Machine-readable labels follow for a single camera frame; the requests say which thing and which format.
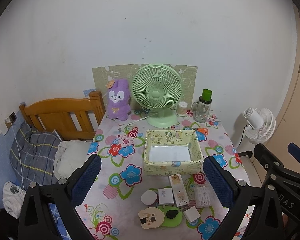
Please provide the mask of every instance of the blue wall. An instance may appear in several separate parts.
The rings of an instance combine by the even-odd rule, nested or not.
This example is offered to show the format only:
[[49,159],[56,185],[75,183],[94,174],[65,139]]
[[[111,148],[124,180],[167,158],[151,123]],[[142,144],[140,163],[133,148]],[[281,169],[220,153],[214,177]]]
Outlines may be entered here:
[[[13,129],[15,133],[18,132],[21,123],[24,121],[21,112],[19,111],[17,114],[17,120],[13,124]],[[19,184],[17,181],[16,175],[10,165],[9,154],[10,149],[14,140],[14,134],[12,127],[10,127],[9,131],[6,135],[0,134],[0,208],[3,208],[2,203],[2,190],[3,185],[7,181],[11,181],[15,184]]]

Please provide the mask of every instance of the white cable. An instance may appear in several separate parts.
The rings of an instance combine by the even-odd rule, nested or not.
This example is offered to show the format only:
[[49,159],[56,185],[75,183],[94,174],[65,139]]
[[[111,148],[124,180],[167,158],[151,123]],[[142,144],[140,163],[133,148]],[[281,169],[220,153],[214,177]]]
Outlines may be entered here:
[[141,119],[136,120],[136,121],[134,121],[134,122],[128,123],[128,124],[125,126],[125,128],[126,128],[128,125],[131,125],[131,124],[133,124],[133,123],[139,122],[139,121],[141,121],[141,120],[143,120],[143,119],[147,119],[148,117],[153,116],[153,115],[158,114],[158,113],[159,113],[159,112],[154,113],[154,114],[151,114],[151,115],[147,115],[147,116],[144,117],[144,118],[141,118]]
[[19,160],[20,160],[20,169],[21,169],[22,187],[23,187],[23,190],[25,190],[25,185],[23,184],[23,171],[22,171],[22,163],[21,163],[21,156],[20,156],[19,145],[18,145],[18,142],[17,142],[16,134],[15,134],[14,129],[13,129],[13,124],[11,124],[11,126],[12,126],[12,131],[13,131],[13,134],[14,134],[14,138],[16,139],[16,144],[17,144],[17,148],[18,148],[18,152],[19,152]]
[[146,109],[144,109],[142,105],[140,105],[140,106],[143,109],[143,111],[145,111],[145,113],[149,113],[150,112],[150,111],[147,111]]

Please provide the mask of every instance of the purple plush bunny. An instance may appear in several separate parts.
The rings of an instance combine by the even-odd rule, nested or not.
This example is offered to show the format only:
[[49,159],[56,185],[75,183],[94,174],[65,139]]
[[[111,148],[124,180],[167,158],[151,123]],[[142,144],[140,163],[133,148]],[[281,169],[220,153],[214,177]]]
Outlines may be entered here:
[[128,119],[129,106],[129,85],[127,79],[115,80],[112,88],[108,90],[108,115],[110,119],[118,118],[120,121]]

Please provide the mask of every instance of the pillow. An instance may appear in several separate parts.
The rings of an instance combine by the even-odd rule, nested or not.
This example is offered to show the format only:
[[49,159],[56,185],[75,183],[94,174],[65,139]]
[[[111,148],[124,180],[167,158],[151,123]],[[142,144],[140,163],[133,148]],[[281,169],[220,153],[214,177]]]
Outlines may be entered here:
[[53,162],[59,143],[60,139],[54,134],[38,132],[26,122],[21,124],[12,143],[9,159],[17,179],[23,181],[25,190],[32,181],[39,185],[57,182],[53,175]]
[[68,179],[75,169],[82,167],[90,157],[87,155],[90,144],[76,140],[60,142],[53,163],[53,172],[57,179]]

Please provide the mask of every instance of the blue gripper pad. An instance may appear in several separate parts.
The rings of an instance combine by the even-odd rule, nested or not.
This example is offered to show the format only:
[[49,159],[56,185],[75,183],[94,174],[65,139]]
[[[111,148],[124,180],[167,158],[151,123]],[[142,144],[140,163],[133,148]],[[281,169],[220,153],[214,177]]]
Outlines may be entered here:
[[216,192],[223,207],[232,208],[238,195],[236,180],[222,169],[213,156],[204,159],[203,172]]
[[79,206],[83,203],[88,194],[93,182],[101,170],[100,156],[96,155],[91,163],[86,167],[80,178],[74,184],[71,190],[71,205],[73,207]]
[[290,153],[300,163],[300,148],[296,144],[289,143],[288,153]]

